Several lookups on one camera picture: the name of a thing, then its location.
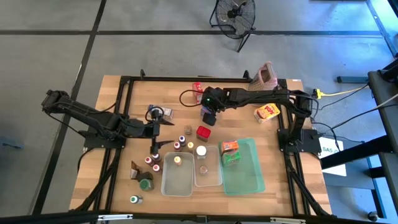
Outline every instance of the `clear plastic container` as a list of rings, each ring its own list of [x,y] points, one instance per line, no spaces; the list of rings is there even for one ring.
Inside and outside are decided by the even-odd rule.
[[[236,164],[221,166],[226,195],[246,195],[266,190],[254,139],[238,140],[241,159]]]
[[[218,186],[223,183],[220,166],[220,152],[217,146],[205,146],[206,158],[198,159],[195,156],[195,185],[197,187]]]
[[[174,157],[181,158],[181,164]],[[189,197],[192,194],[193,155],[187,152],[168,152],[164,157],[162,194],[164,196]]]

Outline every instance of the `red box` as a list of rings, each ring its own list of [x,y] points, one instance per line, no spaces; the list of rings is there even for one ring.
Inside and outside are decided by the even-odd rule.
[[[197,129],[197,138],[207,142],[209,140],[210,137],[210,129],[207,129],[203,126],[199,126],[199,128]]]
[[[192,84],[192,90],[200,91],[201,93],[193,91],[193,97],[197,101],[197,103],[201,102],[201,96],[203,95],[203,89],[201,88],[201,83],[196,82]]]

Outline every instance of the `orange snack box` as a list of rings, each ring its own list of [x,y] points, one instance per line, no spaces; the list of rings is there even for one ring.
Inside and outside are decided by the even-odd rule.
[[[266,104],[254,111],[254,117],[262,124],[263,122],[277,116],[280,113],[274,103]]]
[[[225,141],[221,143],[221,155],[228,152],[234,152],[239,149],[237,141]]]

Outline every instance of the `gray concrete floor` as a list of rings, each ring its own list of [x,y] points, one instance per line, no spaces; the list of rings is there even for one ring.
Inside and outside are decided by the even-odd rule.
[[[99,29],[210,30],[214,2],[108,1]],[[387,7],[386,0],[372,2],[377,10]],[[99,0],[1,1],[0,29],[90,30],[99,4]],[[257,30],[378,30],[365,2],[256,1],[256,12]],[[396,24],[387,21],[385,26],[396,34]],[[0,35],[0,136],[25,145],[22,150],[0,147],[1,217],[29,213],[59,127],[41,112],[40,103],[48,89],[71,90],[87,40],[87,36]],[[337,76],[364,76],[393,60],[380,36],[252,36],[239,54],[234,51],[237,46],[238,41],[223,35],[97,36],[78,100],[93,106],[103,75],[138,75],[144,69],[150,76],[241,77],[245,70],[253,75],[266,61],[273,63],[279,77],[302,79],[307,91],[320,88],[333,93],[361,86],[337,84]],[[320,104],[336,99],[323,98]],[[317,121],[333,125],[372,107],[370,90],[363,90],[320,111]],[[86,129],[74,120],[71,125]],[[365,141],[385,134],[376,112],[336,133]],[[45,213],[68,210],[82,145],[81,137],[67,132]],[[328,192],[333,213],[339,217],[366,220],[364,213],[374,209],[360,206],[372,204],[370,192],[333,187]],[[390,210],[389,219],[383,221],[394,220],[396,214]]]

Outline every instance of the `green plastic tray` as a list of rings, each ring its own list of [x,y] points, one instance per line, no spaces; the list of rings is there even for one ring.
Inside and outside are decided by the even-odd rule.
[[[221,165],[226,195],[246,195],[266,190],[254,139],[238,140],[241,160],[231,166]]]

